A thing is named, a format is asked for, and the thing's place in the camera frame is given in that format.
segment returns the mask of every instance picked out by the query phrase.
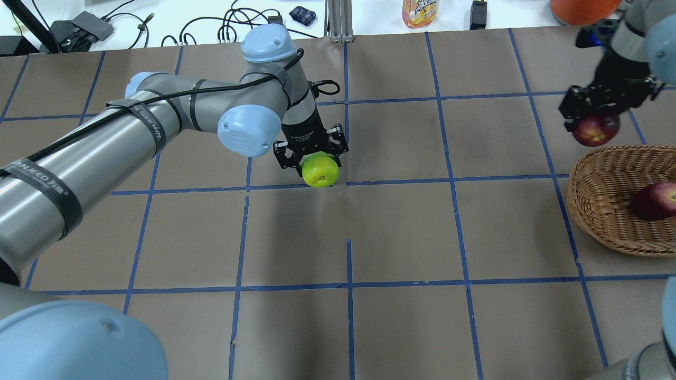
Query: orange ball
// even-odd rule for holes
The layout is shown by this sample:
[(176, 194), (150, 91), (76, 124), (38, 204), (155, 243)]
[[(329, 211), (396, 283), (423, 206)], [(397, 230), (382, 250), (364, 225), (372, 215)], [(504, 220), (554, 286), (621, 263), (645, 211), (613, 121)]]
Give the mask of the orange ball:
[(622, 0), (550, 0), (552, 14), (564, 24), (591, 25), (612, 14)]

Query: blue tape line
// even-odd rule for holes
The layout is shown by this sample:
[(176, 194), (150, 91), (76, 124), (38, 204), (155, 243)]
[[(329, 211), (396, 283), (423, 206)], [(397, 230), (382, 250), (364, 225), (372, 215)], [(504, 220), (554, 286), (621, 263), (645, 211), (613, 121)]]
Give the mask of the blue tape line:
[(653, 275), (610, 275), (610, 276), (588, 276), (586, 281), (636, 281), (636, 280), (666, 280), (669, 277), (676, 276), (676, 273), (656, 273)]
[(160, 189), (153, 190), (154, 194), (177, 194), (177, 193), (211, 193), (215, 191), (242, 191), (246, 190), (244, 186), (235, 187), (197, 187), (194, 189)]
[(526, 93), (506, 93), (506, 94), (480, 94), (480, 95), (451, 95), (441, 96), (441, 100), (459, 100), (459, 99), (486, 99), (492, 97), (524, 97)]
[(460, 222), (460, 211), (458, 210), (458, 198), (456, 193), (455, 176), (453, 175), (453, 167), (451, 166), (451, 159), (448, 150), (448, 139), (446, 136), (446, 125), (443, 118), (443, 108), (441, 106), (441, 96), (439, 90), (439, 79), (437, 77), (437, 68), (434, 62), (434, 53), (432, 52), (432, 43), (429, 39), (429, 33), (425, 32), (425, 41), (427, 42), (427, 53), (429, 54), (429, 61), (432, 66), (432, 77), (434, 78), (434, 89), (437, 96), (437, 109), (439, 111), (439, 123), (441, 125), (441, 141), (443, 142), (443, 152), (446, 158), (446, 168), (448, 170), (448, 178), (451, 184), (451, 198), (453, 201), (453, 214), (456, 219), (456, 231), (458, 234), (458, 243), (460, 246), (460, 260), (462, 261), (462, 276), (465, 285), (465, 294), (467, 298), (467, 312), (469, 316), (470, 332), (472, 333), (472, 345), (474, 347), (474, 359), (477, 365), (477, 376), (479, 380), (483, 380), (483, 369), (481, 366), (481, 353), (479, 351), (479, 337), (477, 335), (477, 324), (474, 314), (474, 303), (472, 301), (472, 285), (469, 277), (469, 270), (467, 268), (467, 257), (465, 254), (464, 239), (462, 235), (462, 223)]
[(349, 44), (346, 42), (343, 42), (343, 88), (345, 89), (345, 104), (343, 107), (345, 108), (345, 125), (344, 130), (345, 130), (345, 140), (349, 143), (349, 72), (347, 70), (347, 64), (348, 64), (348, 54), (347, 54), (347, 46)]
[[(669, 274), (648, 275), (608, 275), (584, 277), (585, 281), (660, 281), (676, 276)], [(474, 279), (472, 285), (509, 285), (509, 284), (538, 284), (538, 283), (573, 283), (580, 281), (579, 277), (526, 277), (515, 279)], [(317, 289), (342, 288), (372, 288), (372, 287), (432, 287), (432, 286), (464, 286), (464, 280), (436, 280), (436, 281), (381, 281), (362, 283), (318, 283), (305, 285), (248, 285), (248, 286), (220, 286), (220, 287), (171, 287), (133, 289), (132, 294), (173, 294), (173, 293), (227, 293), (234, 291), (297, 291)], [(126, 294), (127, 289), (87, 289), (87, 290), (49, 290), (44, 293), (53, 295), (86, 295), (86, 294)]]
[(532, 96), (566, 95), (566, 91), (545, 91), (541, 93), (531, 93)]
[(247, 193), (251, 191), (251, 166), (253, 164), (253, 160), (251, 157), (247, 159), (247, 184), (246, 184), (246, 190)]
[(465, 280), (438, 281), (375, 281), (354, 283), (352, 287), (423, 287), (423, 286), (458, 286), (465, 285)]
[(639, 126), (638, 121), (636, 120), (636, 116), (633, 114), (633, 111), (629, 109), (629, 117), (631, 118), (631, 122), (634, 124), (634, 128), (636, 129), (636, 134), (638, 135), (638, 138), (641, 140), (641, 144), (646, 143), (646, 138), (643, 136), (643, 131), (641, 131), (641, 126)]
[(486, 279), (472, 280), (472, 285), (500, 285), (500, 284), (539, 284), (539, 283), (572, 283), (580, 281), (579, 277), (534, 277), (525, 279)]
[(82, 118), (82, 114), (77, 115), (54, 115), (54, 116), (23, 116), (20, 118), (6, 118), (6, 122), (17, 122), (23, 120), (52, 120), (52, 119), (77, 119)]
[[(568, 178), (568, 174), (557, 174), (556, 178)], [(526, 174), (518, 176), (471, 176), (455, 178), (455, 182), (470, 182), (470, 181), (512, 181), (515, 179), (550, 179), (551, 174)], [(382, 181), (348, 181), (346, 186), (372, 186), (372, 185), (406, 185), (415, 183), (446, 183), (450, 182), (447, 178), (427, 178), (427, 179), (387, 179)], [(301, 189), (309, 188), (305, 183), (294, 183), (290, 185), (252, 185), (250, 190), (279, 190), (279, 189)], [(245, 191), (247, 188), (243, 186), (235, 187), (198, 187), (193, 189), (160, 189), (153, 190), (154, 194), (174, 194), (174, 193), (209, 193), (218, 191)], [(119, 190), (114, 191), (111, 195), (146, 195), (148, 190)]]
[(80, 124), (85, 121), (85, 115), (89, 109), (89, 103), (91, 102), (91, 97), (94, 95), (94, 89), (96, 88), (96, 83), (99, 81), (99, 74), (101, 74), (101, 67), (103, 67), (103, 60), (105, 59), (105, 51), (101, 53), (101, 59), (99, 60), (99, 66), (96, 68), (96, 74), (94, 74), (94, 80), (91, 83), (91, 88), (89, 89), (89, 94), (87, 95), (87, 101), (84, 103), (84, 109), (82, 110), (82, 115), (80, 117)]
[(180, 61), (183, 59), (183, 46), (178, 48), (178, 58), (176, 59), (176, 69), (174, 69), (174, 75), (178, 75), (180, 70)]
[(239, 322), (239, 300), (241, 297), (242, 272), (244, 271), (244, 250), (247, 241), (247, 225), (249, 219), (249, 196), (244, 199), (244, 217), (242, 217), (242, 234), (239, 240), (239, 261), (237, 264), (237, 286), (235, 291), (235, 306), (233, 307), (233, 328), (230, 336), (230, 356), (228, 359), (228, 379), (233, 378), (235, 369), (235, 338), (237, 337), (237, 323)]
[(26, 71), (26, 66), (28, 65), (28, 59), (29, 55), (26, 56), (26, 60), (24, 60), (24, 65), (21, 66), (21, 71), (19, 71), (19, 76), (16, 77), (16, 82), (14, 82), (14, 87), (11, 89), (11, 93), (9, 93), (9, 99), (7, 99), (7, 103), (5, 104), (5, 108), (2, 110), (2, 114), (0, 114), (0, 120), (4, 120), (5, 116), (7, 115), (7, 110), (9, 109), (9, 105), (11, 104), (12, 99), (14, 98), (14, 95), (16, 94), (16, 89), (19, 87), (19, 82), (21, 81), (21, 78), (24, 75), (24, 71)]
[(599, 332), (598, 323), (596, 322), (596, 315), (594, 313), (594, 307), (592, 305), (592, 299), (589, 296), (589, 289), (587, 288), (587, 282), (585, 281), (584, 271), (582, 270), (582, 264), (578, 261), (577, 246), (575, 245), (575, 238), (573, 237), (573, 230), (571, 229), (570, 221), (568, 220), (568, 214), (566, 213), (566, 208), (563, 202), (563, 196), (561, 196), (561, 189), (558, 185), (556, 171), (554, 169), (554, 163), (547, 146), (547, 141), (542, 130), (542, 125), (540, 123), (540, 118), (537, 114), (537, 108), (535, 107), (535, 101), (531, 94), (531, 87), (528, 83), (528, 77), (523, 68), (523, 63), (521, 61), (521, 56), (518, 52), (518, 46), (516, 40), (514, 39), (514, 33), (512, 29), (508, 29), (510, 40), (512, 41), (512, 47), (514, 47), (514, 54), (516, 55), (516, 61), (518, 62), (518, 68), (521, 71), (521, 76), (523, 78), (523, 83), (526, 87), (526, 92), (529, 94), (528, 99), (531, 104), (531, 110), (533, 111), (533, 117), (535, 118), (535, 124), (537, 125), (537, 131), (540, 135), (540, 140), (542, 142), (542, 149), (544, 149), (545, 157), (547, 157), (547, 165), (549, 166), (550, 173), (552, 175), (552, 182), (554, 182), (554, 189), (556, 190), (556, 197), (558, 199), (559, 207), (561, 209), (561, 215), (563, 217), (564, 224), (566, 226), (566, 232), (568, 233), (568, 240), (571, 245), (571, 250), (573, 251), (573, 258), (575, 259), (575, 265), (577, 266), (577, 272), (579, 275), (580, 284), (582, 285), (582, 292), (585, 296), (585, 302), (587, 304), (587, 311), (589, 312), (589, 319), (591, 320), (591, 327), (594, 330), (594, 337), (596, 338), (596, 345), (598, 347), (599, 355), (601, 356), (601, 362), (603, 367), (608, 366), (608, 359), (606, 357), (606, 350), (603, 346), (603, 341), (601, 340), (601, 334)]
[(515, 179), (550, 179), (551, 174), (527, 174), (522, 176), (469, 176), (454, 179), (456, 182), (471, 181), (513, 181)]
[(110, 195), (148, 195), (150, 190), (119, 190), (113, 191)]
[(30, 287), (30, 282), (33, 281), (33, 274), (35, 273), (35, 267), (38, 265), (38, 259), (33, 260), (33, 263), (30, 265), (30, 272), (28, 272), (28, 277), (26, 278), (26, 283), (24, 284), (24, 289)]
[(50, 295), (98, 295), (98, 294), (126, 294), (127, 289), (90, 289), (90, 290), (49, 290), (42, 293)]
[(350, 104), (375, 104), (375, 103), (403, 103), (414, 101), (434, 101), (436, 97), (403, 97), (397, 99), (368, 99), (368, 100), (351, 100)]
[(355, 380), (354, 371), (354, 298), (352, 287), (352, 240), (347, 240), (347, 335), (349, 339), (349, 379)]
[(408, 183), (444, 183), (449, 182), (448, 178), (431, 179), (388, 179), (384, 181), (349, 181), (346, 186), (371, 186), (371, 185), (405, 185)]
[(279, 190), (279, 189), (301, 189), (304, 187), (310, 187), (306, 183), (295, 183), (293, 185), (258, 185), (251, 186), (251, 190)]
[(129, 311), (129, 301), (131, 300), (132, 290), (134, 289), (134, 280), (136, 279), (136, 270), (139, 266), (139, 256), (141, 255), (141, 248), (143, 247), (143, 238), (145, 237), (145, 227), (148, 224), (148, 216), (150, 215), (150, 205), (153, 201), (153, 190), (155, 188), (155, 179), (158, 176), (158, 167), (160, 166), (161, 152), (155, 156), (155, 166), (153, 167), (153, 176), (150, 178), (150, 191), (148, 193), (148, 200), (145, 203), (145, 211), (143, 212), (143, 221), (141, 222), (141, 231), (139, 232), (139, 240), (136, 244), (136, 253), (134, 254), (134, 264), (131, 267), (131, 274), (129, 275), (129, 284), (127, 285), (127, 292), (124, 298), (124, 308), (122, 313), (127, 314)]

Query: grid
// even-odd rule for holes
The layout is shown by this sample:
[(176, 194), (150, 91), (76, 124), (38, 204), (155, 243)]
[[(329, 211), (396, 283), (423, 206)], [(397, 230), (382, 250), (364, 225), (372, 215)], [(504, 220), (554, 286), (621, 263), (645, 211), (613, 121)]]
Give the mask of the grid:
[[(578, 261), (578, 252), (575, 243), (575, 238), (573, 237), (573, 232), (571, 229), (571, 224), (568, 219), (564, 202), (562, 191), (558, 184), (558, 179), (565, 179), (568, 177), (567, 174), (556, 173), (554, 169), (554, 164), (552, 157), (548, 149), (548, 142), (546, 141), (542, 125), (540, 123), (539, 115), (535, 107), (534, 99), (535, 97), (544, 97), (550, 95), (563, 95), (564, 92), (532, 92), (529, 86), (529, 81), (526, 76), (525, 69), (521, 60), (519, 53), (519, 48), (516, 40), (514, 39), (514, 34), (512, 30), (508, 30), (509, 37), (514, 49), (514, 54), (518, 62), (519, 69), (521, 71), (521, 76), (526, 88), (524, 93), (507, 93), (507, 94), (486, 94), (486, 95), (458, 95), (458, 96), (441, 96), (441, 91), (439, 90), (439, 80), (437, 77), (437, 70), (435, 65), (435, 56), (430, 41), (428, 33), (425, 33), (425, 41), (427, 42), (427, 50), (429, 53), (429, 61), (432, 69), (432, 76), (434, 80), (435, 87), (435, 96), (434, 97), (418, 97), (418, 98), (401, 98), (401, 99), (373, 99), (373, 100), (350, 100), (349, 97), (349, 72), (348, 72), (348, 54), (349, 54), (349, 44), (343, 45), (343, 54), (344, 54), (344, 88), (343, 93), (345, 95), (344, 101), (333, 101), (333, 102), (322, 102), (319, 103), (319, 106), (327, 105), (336, 105), (342, 103), (344, 106), (345, 112), (345, 130), (347, 138), (349, 139), (349, 107), (352, 104), (363, 104), (363, 103), (399, 103), (399, 102), (417, 102), (417, 101), (435, 101), (438, 109), (438, 117), (441, 126), (439, 131), (440, 137), (443, 143), (443, 151), (445, 154), (445, 165), (448, 171), (448, 177), (446, 178), (429, 178), (429, 179), (408, 179), (408, 180), (384, 180), (384, 181), (351, 181), (347, 182), (347, 186), (385, 186), (385, 185), (403, 185), (403, 184), (416, 184), (416, 183), (448, 183), (450, 186), (450, 195), (452, 197), (452, 205), (456, 224), (456, 233), (458, 236), (458, 242), (460, 246), (460, 258), (462, 262), (462, 280), (441, 280), (441, 281), (381, 281), (381, 282), (354, 282), (353, 273), (352, 273), (352, 241), (347, 240), (345, 245), (345, 257), (347, 265), (347, 279), (344, 282), (340, 283), (315, 283), (315, 284), (298, 284), (298, 285), (242, 285), (242, 274), (243, 274), (243, 263), (245, 255), (245, 246), (247, 240), (247, 219), (249, 216), (249, 196), (245, 197), (245, 202), (242, 205), (243, 216), (241, 223), (241, 241), (239, 248), (239, 261), (237, 267), (237, 283), (235, 286), (224, 286), (224, 287), (188, 287), (188, 288), (153, 288), (153, 289), (138, 289), (135, 288), (135, 277), (136, 271), (139, 263), (139, 255), (141, 253), (141, 248), (143, 247), (143, 240), (145, 236), (145, 230), (147, 226), (148, 216), (151, 209), (151, 203), (153, 201), (153, 195), (155, 194), (167, 194), (167, 193), (192, 193), (192, 192), (221, 192), (221, 191), (245, 191), (246, 193), (251, 193), (252, 191), (267, 191), (275, 189), (295, 189), (301, 187), (307, 187), (304, 184), (295, 184), (295, 185), (251, 185), (251, 170), (252, 170), (252, 160), (251, 158), (247, 161), (247, 174), (246, 174), (246, 185), (243, 187), (209, 187), (209, 188), (185, 188), (185, 189), (155, 189), (155, 180), (157, 178), (158, 167), (160, 165), (161, 154), (159, 153), (155, 157), (152, 177), (150, 180), (150, 186), (147, 190), (134, 190), (134, 191), (115, 191), (112, 193), (114, 196), (125, 196), (125, 195), (146, 195), (147, 202), (145, 205), (145, 211), (143, 214), (143, 221), (141, 223), (141, 230), (139, 231), (139, 238), (135, 253), (135, 259), (133, 262), (132, 270), (129, 276), (128, 287), (126, 289), (86, 289), (86, 290), (53, 290), (46, 291), (53, 295), (99, 295), (99, 294), (123, 294), (125, 295), (124, 301), (124, 313), (128, 312), (130, 299), (135, 294), (159, 294), (159, 293), (209, 293), (209, 292), (233, 292), (235, 295), (234, 303), (234, 312), (233, 312), (233, 324), (232, 324), (232, 335), (231, 335), (231, 344), (230, 344), (230, 355), (228, 363), (228, 377), (233, 378), (233, 370), (235, 364), (236, 349), (233, 344), (235, 337), (237, 335), (237, 327), (239, 322), (239, 304), (240, 297), (242, 292), (246, 291), (293, 291), (293, 290), (309, 290), (309, 289), (335, 289), (335, 288), (346, 288), (347, 289), (347, 311), (348, 311), (348, 321), (349, 321), (349, 377), (350, 379), (357, 378), (355, 370), (355, 340), (354, 340), (354, 301), (353, 301), (353, 290), (357, 288), (368, 288), (368, 287), (438, 287), (438, 286), (454, 286), (454, 287), (464, 287), (466, 290), (466, 302), (468, 306), (468, 320), (471, 330), (471, 338), (473, 343), (474, 357), (477, 368), (477, 376), (479, 379), (483, 379), (483, 369), (481, 364), (481, 354), (479, 350), (479, 338), (477, 335), (477, 324), (475, 322), (475, 312), (473, 307), (473, 296), (472, 296), (472, 287), (473, 285), (495, 285), (495, 284), (528, 284), (528, 283), (579, 283), (585, 298), (585, 303), (587, 305), (587, 311), (589, 314), (589, 319), (594, 330), (594, 336), (596, 338), (596, 345), (598, 347), (598, 355), (604, 367), (608, 366), (608, 359), (606, 358), (606, 352), (604, 349), (604, 344), (599, 332), (599, 327), (596, 322), (596, 317), (594, 314), (594, 305), (589, 296), (589, 290), (587, 284), (594, 281), (631, 281), (631, 280), (659, 280), (666, 279), (670, 274), (649, 274), (649, 275), (606, 275), (606, 276), (587, 276), (584, 273), (582, 264)], [(181, 59), (183, 56), (183, 47), (180, 47), (178, 52), (178, 60), (176, 62), (175, 74), (178, 74)], [(95, 116), (94, 114), (88, 114), (87, 110), (89, 103), (91, 101), (94, 89), (97, 84), (97, 79), (99, 78), (99, 73), (101, 72), (101, 67), (104, 63), (105, 52), (101, 54), (101, 58), (97, 67), (96, 74), (94, 76), (89, 95), (87, 97), (87, 102), (85, 104), (82, 114), (69, 114), (69, 115), (55, 115), (55, 116), (34, 116), (34, 117), (17, 117), (17, 118), (6, 118), (7, 110), (9, 109), (10, 103), (14, 94), (20, 84), (20, 81), (24, 75), (24, 71), (29, 61), (29, 57), (26, 58), (22, 69), (18, 75), (14, 87), (9, 96), (9, 100), (5, 105), (2, 115), (0, 116), (0, 122), (3, 121), (17, 121), (17, 120), (42, 120), (42, 119), (58, 119), (58, 118), (73, 118), (79, 119), (80, 123), (84, 121), (85, 118)], [(675, 88), (669, 87), (666, 90), (670, 91)], [(471, 176), (471, 177), (455, 177), (452, 160), (450, 158), (450, 150), (448, 144), (448, 138), (446, 135), (446, 127), (443, 117), (442, 101), (453, 100), (453, 99), (483, 99), (483, 98), (494, 98), (494, 97), (525, 97), (529, 100), (531, 110), (533, 112), (533, 119), (537, 125), (537, 130), (541, 139), (542, 149), (547, 159), (549, 173), (543, 174), (532, 174), (532, 175), (512, 175), (512, 176)], [(631, 121), (634, 128), (641, 140), (642, 143), (645, 143), (646, 140), (642, 133), (641, 127), (634, 116), (633, 112), (629, 111)], [(471, 182), (471, 181), (509, 181), (509, 180), (529, 180), (529, 179), (550, 179), (556, 191), (556, 196), (558, 198), (558, 203), (560, 207), (560, 212), (562, 214), (564, 225), (568, 237), (568, 241), (571, 246), (573, 253), (572, 260), (575, 261), (577, 267), (577, 276), (570, 277), (527, 277), (527, 278), (509, 278), (509, 279), (472, 279), (469, 274), (466, 252), (464, 247), (464, 238), (462, 230), (462, 213), (458, 207), (458, 199), (456, 192), (456, 183), (461, 182)], [(35, 268), (38, 265), (38, 260), (36, 260), (30, 269), (30, 273), (26, 279), (25, 287), (29, 288), (30, 283), (35, 272)]]

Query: red apple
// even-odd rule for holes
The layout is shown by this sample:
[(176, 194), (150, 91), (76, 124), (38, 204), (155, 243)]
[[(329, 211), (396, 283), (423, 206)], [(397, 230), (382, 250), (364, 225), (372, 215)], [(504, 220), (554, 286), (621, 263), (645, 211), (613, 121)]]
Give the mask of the red apple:
[(676, 216), (676, 183), (659, 182), (644, 187), (631, 200), (634, 214), (644, 220)]
[(589, 114), (580, 119), (573, 136), (586, 147), (597, 147), (610, 141), (620, 130), (620, 117), (615, 114)]

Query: light blue joint cap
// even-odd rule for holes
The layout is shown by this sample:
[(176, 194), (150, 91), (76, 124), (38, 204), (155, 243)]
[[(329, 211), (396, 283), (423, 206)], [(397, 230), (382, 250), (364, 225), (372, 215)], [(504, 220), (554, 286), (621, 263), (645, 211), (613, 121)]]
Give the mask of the light blue joint cap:
[(258, 157), (268, 153), (281, 129), (282, 120), (270, 108), (244, 104), (220, 117), (216, 133), (229, 150)]
[(296, 51), (289, 31), (280, 24), (256, 26), (242, 41), (244, 59), (253, 64), (279, 61)]
[(676, 85), (676, 14), (653, 26), (646, 35), (650, 71), (657, 79)]
[(662, 330), (671, 351), (676, 351), (676, 277), (669, 277), (662, 300)]
[(94, 302), (46, 302), (0, 320), (0, 352), (0, 379), (168, 377), (155, 334), (143, 323)]
[(129, 84), (127, 87), (124, 89), (124, 97), (130, 97), (133, 95), (135, 92), (139, 90), (139, 86), (141, 86), (141, 82), (143, 82), (146, 78), (148, 78), (151, 75), (155, 74), (169, 74), (167, 72), (162, 72), (162, 71), (153, 71), (153, 72), (140, 72), (134, 76), (131, 77), (129, 80)]

